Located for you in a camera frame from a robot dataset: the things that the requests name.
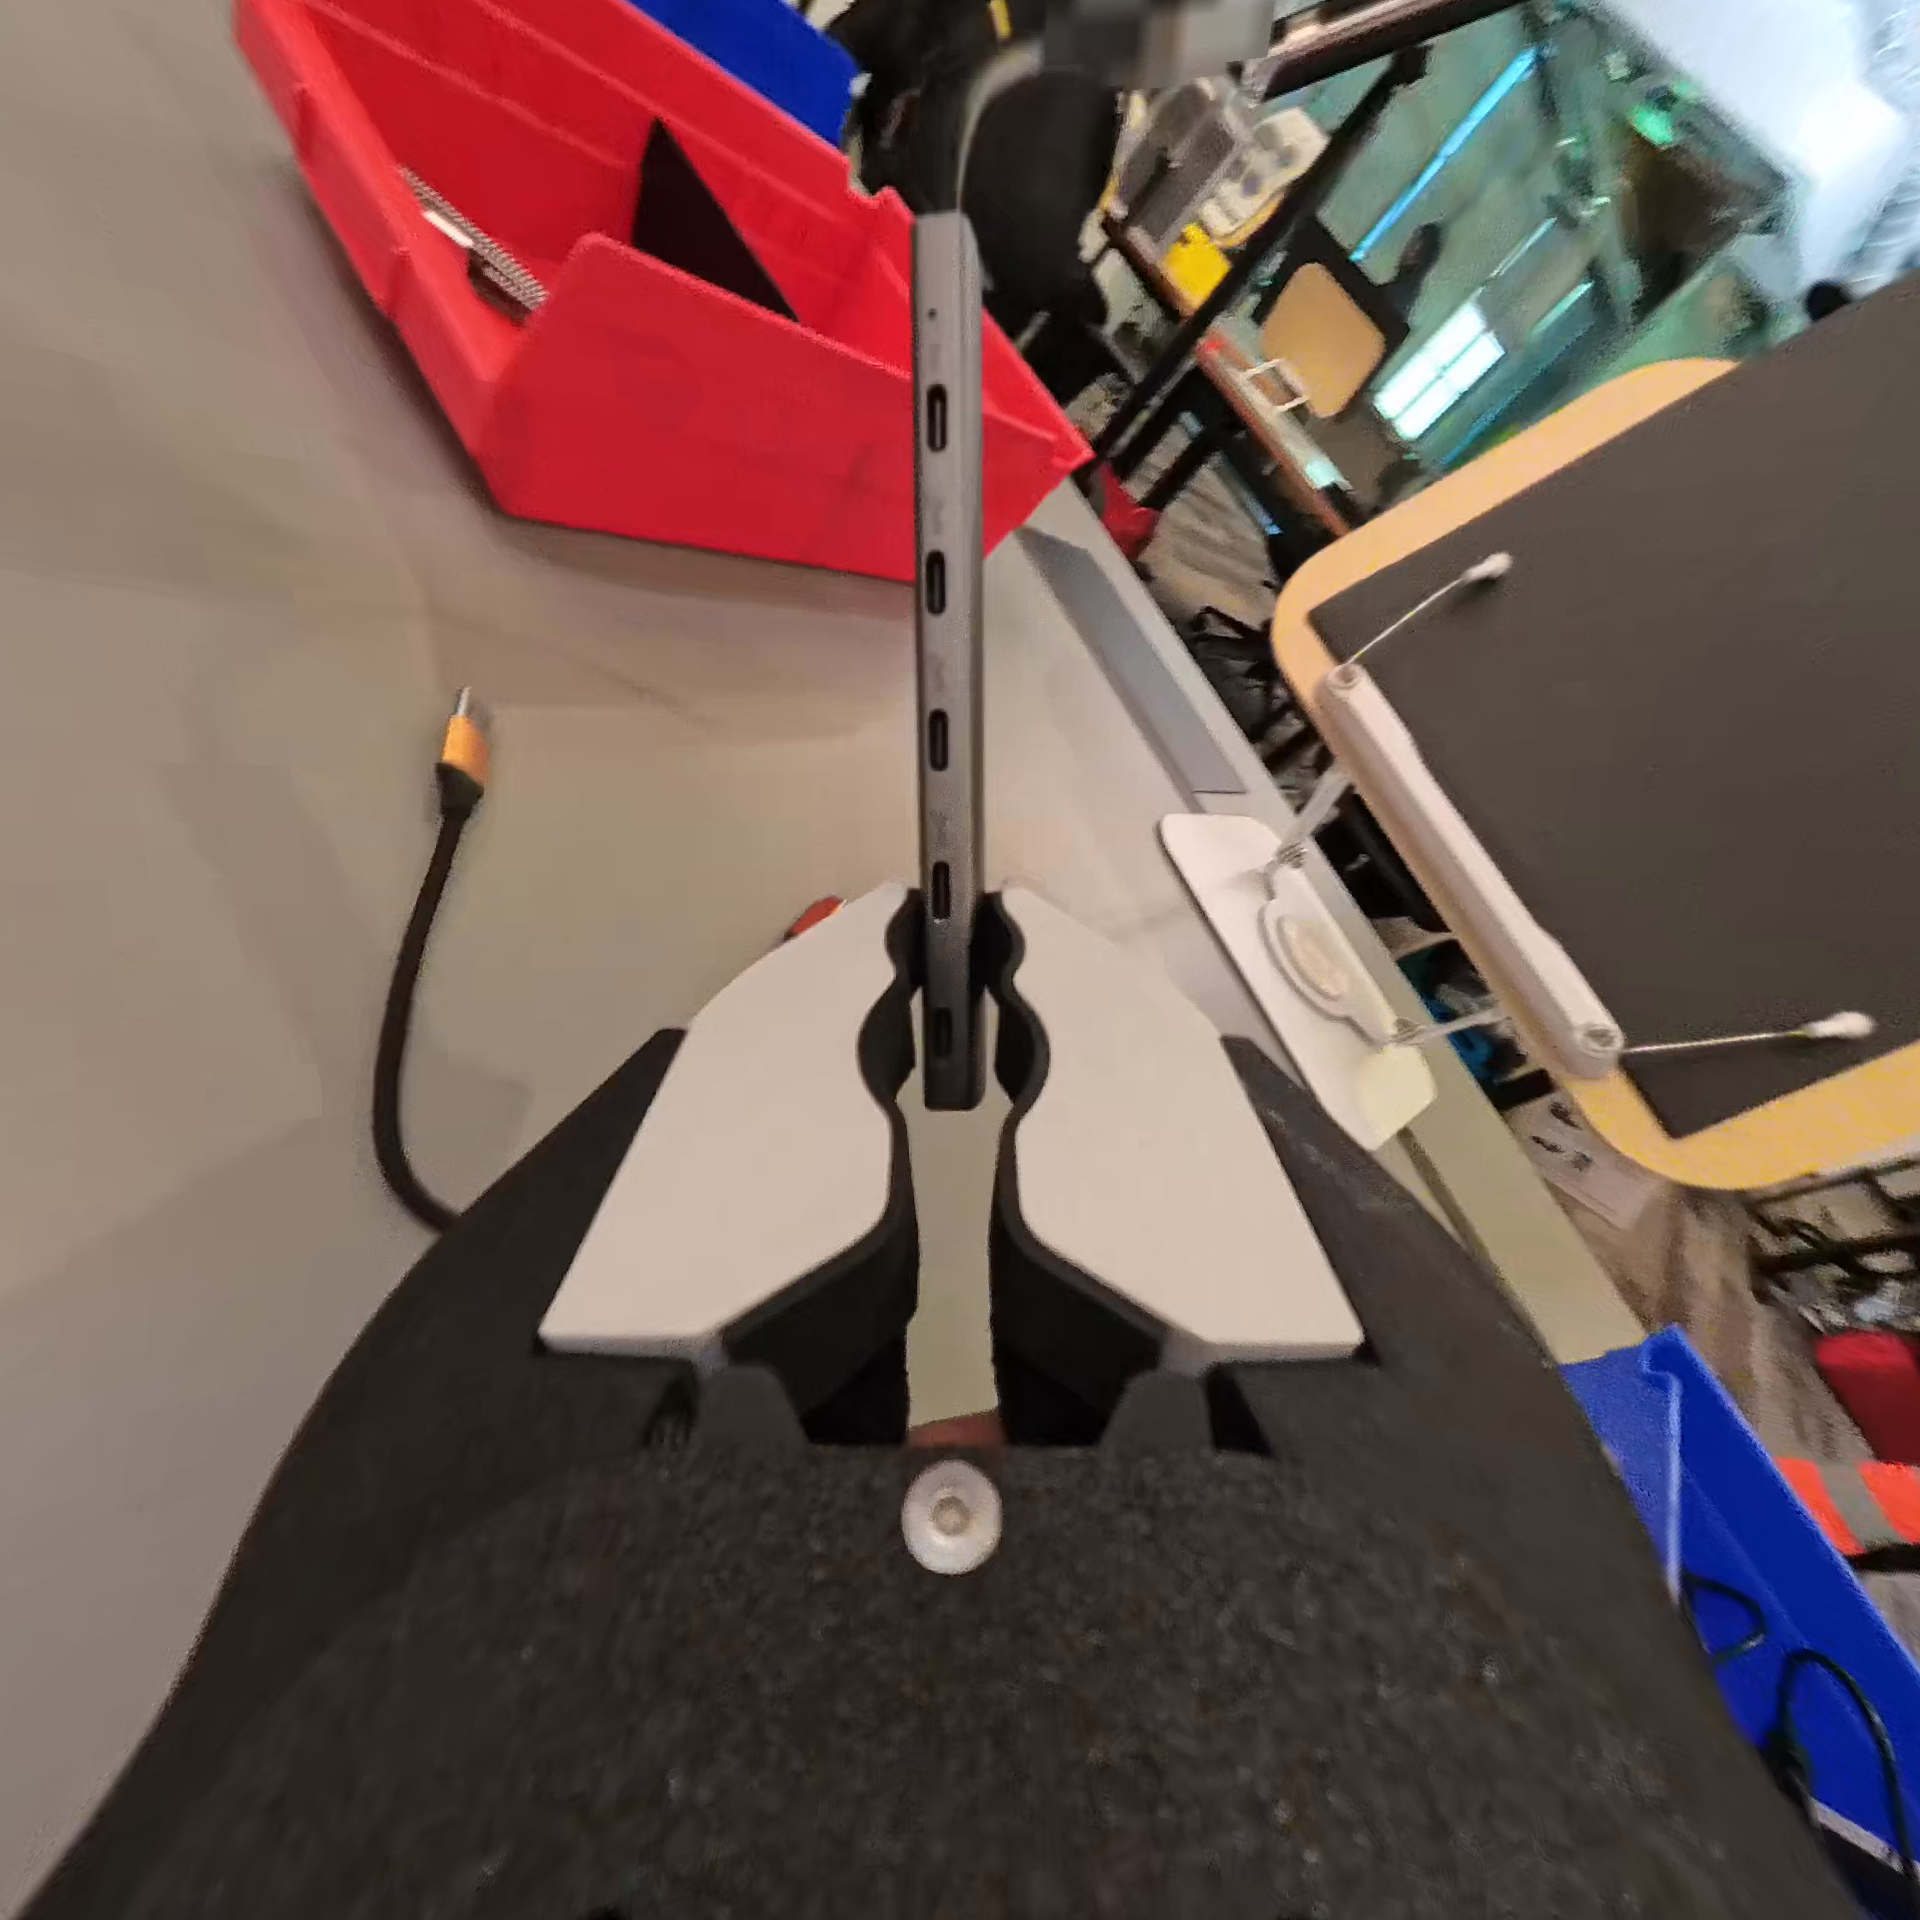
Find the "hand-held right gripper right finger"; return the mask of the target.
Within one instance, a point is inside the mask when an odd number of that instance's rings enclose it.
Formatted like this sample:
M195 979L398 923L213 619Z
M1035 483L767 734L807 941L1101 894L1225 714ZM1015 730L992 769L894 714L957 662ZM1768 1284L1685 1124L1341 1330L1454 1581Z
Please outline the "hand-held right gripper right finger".
M998 1030L1029 1013L1044 1050L1013 1128L1039 1253L1141 1310L1183 1372L1356 1356L1360 1320L1208 1017L1039 894L997 906L1016 938Z

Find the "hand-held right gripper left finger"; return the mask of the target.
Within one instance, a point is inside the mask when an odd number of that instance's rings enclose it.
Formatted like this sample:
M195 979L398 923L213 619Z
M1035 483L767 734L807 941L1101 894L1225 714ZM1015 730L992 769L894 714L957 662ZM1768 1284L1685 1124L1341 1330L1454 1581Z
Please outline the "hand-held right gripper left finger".
M877 884L707 1001L543 1310L548 1352L864 1370L904 1338L913 930Z

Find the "white folding stand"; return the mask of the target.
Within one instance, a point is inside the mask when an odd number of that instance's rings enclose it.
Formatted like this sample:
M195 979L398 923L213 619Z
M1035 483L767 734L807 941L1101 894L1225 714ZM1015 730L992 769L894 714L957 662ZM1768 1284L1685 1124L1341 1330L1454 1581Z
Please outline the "white folding stand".
M1341 1034L1351 1057L1332 1053L1329 1110L1363 1145L1384 1138L1395 1108L1384 1091L1409 1091L1409 1069L1384 1058L1432 1048L1459 1034L1519 1021L1542 1043L1547 1065L1566 1078L1600 1081L1622 1061L1759 1045L1854 1045L1872 1040L1879 1021L1837 1011L1793 1027L1715 1036L1705 1040L1629 1043L1621 1021L1595 995L1567 952L1523 900L1473 828L1452 802L1413 732L1384 698L1368 662L1428 612L1459 596L1494 593L1510 573L1510 554L1497 548L1447 579L1420 604L1388 621L1324 678L1334 720L1334 760L1308 805L1276 837L1246 817L1165 817L1161 845L1190 899L1237 968L1247 995L1279 1034L1301 1040L1313 1024ZM1414 1021L1392 1011L1358 960L1352 941L1316 900L1304 860L1313 837L1365 774L1407 817L1409 843L1452 891L1468 930L1501 979L1494 1001L1471 1014Z

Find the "dark grey USB hub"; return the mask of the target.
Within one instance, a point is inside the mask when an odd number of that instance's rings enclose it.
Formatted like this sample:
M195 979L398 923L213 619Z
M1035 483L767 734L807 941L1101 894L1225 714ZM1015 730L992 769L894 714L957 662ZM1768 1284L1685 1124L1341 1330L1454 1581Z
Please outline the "dark grey USB hub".
M909 261L913 349L913 643L919 682L920 1084L933 1114L984 1089L976 912L982 899L980 282L961 210L925 213Z

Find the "red storage bin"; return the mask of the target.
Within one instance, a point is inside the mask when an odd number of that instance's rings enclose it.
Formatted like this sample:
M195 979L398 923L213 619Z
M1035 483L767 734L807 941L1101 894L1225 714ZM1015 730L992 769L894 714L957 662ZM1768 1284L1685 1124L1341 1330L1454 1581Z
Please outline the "red storage bin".
M632 4L253 2L332 238L512 516L909 582L912 221ZM798 313L636 253L662 118Z

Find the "black office chair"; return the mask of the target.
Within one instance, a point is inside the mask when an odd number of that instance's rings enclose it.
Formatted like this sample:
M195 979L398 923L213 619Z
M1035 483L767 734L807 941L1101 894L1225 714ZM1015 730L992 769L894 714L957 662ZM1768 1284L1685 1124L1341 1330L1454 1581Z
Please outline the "black office chair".
M987 313L1008 340L1043 321L1101 310L1084 230L1105 192L1117 136L1117 92L1076 68L1015 80L976 118L961 208Z

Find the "grey desk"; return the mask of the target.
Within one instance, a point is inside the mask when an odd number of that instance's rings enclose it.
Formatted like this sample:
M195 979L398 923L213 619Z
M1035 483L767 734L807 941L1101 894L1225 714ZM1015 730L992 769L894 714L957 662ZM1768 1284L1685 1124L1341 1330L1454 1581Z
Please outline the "grey desk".
M229 4L5 4L5 1916L1649 1916L1689 1644L1497 1276L1225 1050L1356 1360L1081 1448L539 1324L916 886L912 593L487 502Z

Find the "blue storage bin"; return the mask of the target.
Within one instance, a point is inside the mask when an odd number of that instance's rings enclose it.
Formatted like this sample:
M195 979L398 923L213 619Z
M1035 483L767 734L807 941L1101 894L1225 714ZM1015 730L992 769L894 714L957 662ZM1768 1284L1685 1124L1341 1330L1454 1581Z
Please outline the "blue storage bin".
M1916 1916L1917 1668L1687 1338L1564 1364L1718 1699L1860 1916Z
M859 66L787 2L636 2L639 14L724 68L807 132L838 148Z

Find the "wood-framed black board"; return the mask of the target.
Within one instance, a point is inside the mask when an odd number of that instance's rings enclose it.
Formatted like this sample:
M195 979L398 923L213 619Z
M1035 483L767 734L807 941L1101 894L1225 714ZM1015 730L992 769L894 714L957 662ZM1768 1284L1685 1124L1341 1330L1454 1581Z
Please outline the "wood-framed black board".
M1533 1061L1676 1185L1916 1147L1916 427L1907 276L1600 385L1270 614Z

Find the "tan backed chair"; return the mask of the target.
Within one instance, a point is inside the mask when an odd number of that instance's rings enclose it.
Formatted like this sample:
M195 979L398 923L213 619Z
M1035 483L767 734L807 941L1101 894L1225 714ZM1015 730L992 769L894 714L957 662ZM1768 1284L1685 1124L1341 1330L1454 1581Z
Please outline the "tan backed chair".
M1384 333L1321 262L1287 276L1259 333L1249 386L1277 416L1344 416L1384 362Z

